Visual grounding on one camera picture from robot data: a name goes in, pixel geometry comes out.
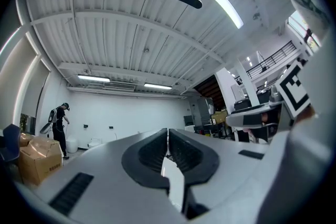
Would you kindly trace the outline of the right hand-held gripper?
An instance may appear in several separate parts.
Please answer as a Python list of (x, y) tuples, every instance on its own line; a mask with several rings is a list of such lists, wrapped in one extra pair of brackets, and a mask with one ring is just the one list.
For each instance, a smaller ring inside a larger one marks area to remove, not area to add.
[(267, 102), (235, 110), (226, 117), (226, 124), (247, 132), (255, 140), (271, 141), (275, 135), (314, 118), (316, 112), (298, 77), (304, 64), (293, 62), (268, 89)]

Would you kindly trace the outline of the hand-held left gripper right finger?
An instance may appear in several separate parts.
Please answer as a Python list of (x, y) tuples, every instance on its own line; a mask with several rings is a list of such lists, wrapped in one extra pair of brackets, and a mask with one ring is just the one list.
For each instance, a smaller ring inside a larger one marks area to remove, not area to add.
[(256, 220), (269, 187), (256, 179), (269, 146), (169, 130), (169, 150), (184, 175), (189, 220)]

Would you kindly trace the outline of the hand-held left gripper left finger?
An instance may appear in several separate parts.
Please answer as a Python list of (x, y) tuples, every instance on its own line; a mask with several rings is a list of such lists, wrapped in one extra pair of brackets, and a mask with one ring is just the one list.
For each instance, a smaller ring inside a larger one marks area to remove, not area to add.
[(161, 175), (166, 151), (166, 129), (98, 145), (44, 180), (36, 195), (55, 223), (185, 223)]

